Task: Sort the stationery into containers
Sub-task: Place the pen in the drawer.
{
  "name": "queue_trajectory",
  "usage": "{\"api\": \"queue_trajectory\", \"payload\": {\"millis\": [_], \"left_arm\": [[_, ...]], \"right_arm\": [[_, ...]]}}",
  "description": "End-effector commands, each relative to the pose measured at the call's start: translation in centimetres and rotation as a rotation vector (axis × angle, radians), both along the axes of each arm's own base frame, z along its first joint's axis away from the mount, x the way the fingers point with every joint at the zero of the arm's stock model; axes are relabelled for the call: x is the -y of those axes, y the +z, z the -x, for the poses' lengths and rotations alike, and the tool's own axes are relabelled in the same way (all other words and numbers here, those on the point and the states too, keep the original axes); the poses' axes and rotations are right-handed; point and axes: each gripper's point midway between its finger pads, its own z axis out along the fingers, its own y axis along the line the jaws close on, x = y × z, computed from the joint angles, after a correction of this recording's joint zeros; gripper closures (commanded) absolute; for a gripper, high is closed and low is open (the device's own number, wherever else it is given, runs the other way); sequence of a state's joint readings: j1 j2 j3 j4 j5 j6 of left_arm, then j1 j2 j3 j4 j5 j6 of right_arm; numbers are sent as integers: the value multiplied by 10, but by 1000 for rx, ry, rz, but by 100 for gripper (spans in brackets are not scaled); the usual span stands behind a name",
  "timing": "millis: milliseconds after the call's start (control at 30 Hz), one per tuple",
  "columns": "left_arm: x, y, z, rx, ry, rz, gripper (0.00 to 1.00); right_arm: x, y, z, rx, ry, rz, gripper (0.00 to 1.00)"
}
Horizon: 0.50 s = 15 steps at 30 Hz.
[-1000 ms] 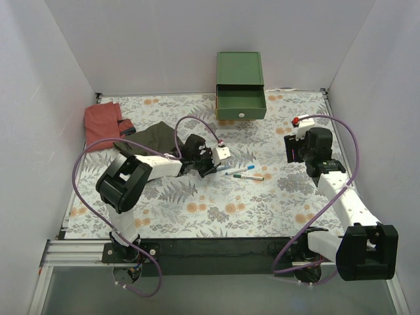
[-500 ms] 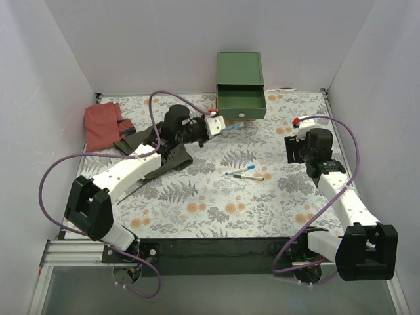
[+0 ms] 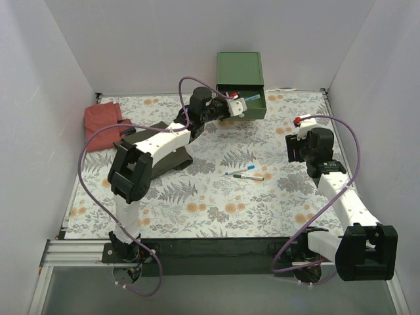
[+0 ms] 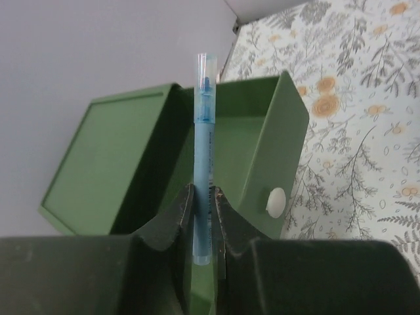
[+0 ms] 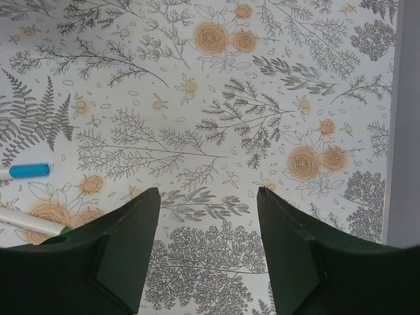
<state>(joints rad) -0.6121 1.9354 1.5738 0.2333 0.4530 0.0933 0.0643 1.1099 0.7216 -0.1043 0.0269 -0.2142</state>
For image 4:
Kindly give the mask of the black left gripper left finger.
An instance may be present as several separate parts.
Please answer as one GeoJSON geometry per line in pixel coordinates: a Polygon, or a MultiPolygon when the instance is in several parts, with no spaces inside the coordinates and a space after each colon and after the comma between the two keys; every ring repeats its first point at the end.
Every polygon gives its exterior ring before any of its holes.
{"type": "Polygon", "coordinates": [[[131,234],[1,239],[2,314],[188,314],[194,187],[131,234]]]}

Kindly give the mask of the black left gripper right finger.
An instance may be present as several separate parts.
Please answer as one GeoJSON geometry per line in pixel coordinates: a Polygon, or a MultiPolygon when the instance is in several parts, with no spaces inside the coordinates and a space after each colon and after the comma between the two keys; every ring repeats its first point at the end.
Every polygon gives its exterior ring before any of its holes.
{"type": "Polygon", "coordinates": [[[384,241],[273,240],[213,188],[216,314],[418,314],[419,286],[384,241]]]}

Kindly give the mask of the green red yellow drawer box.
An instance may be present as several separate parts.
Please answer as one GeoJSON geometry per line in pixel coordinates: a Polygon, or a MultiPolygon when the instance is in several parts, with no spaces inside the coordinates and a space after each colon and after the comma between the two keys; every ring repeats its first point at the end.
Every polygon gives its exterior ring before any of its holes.
{"type": "Polygon", "coordinates": [[[128,234],[184,186],[177,160],[190,128],[176,83],[91,101],[39,206],[65,235],[128,234]]]}

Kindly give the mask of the light blue pen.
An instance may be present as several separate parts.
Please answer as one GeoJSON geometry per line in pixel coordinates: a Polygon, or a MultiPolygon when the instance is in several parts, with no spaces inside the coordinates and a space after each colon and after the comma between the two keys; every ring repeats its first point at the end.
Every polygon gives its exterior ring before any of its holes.
{"type": "Polygon", "coordinates": [[[197,201],[194,214],[193,262],[205,266],[211,262],[211,187],[215,143],[217,57],[197,55],[194,86],[194,171],[197,201]]]}

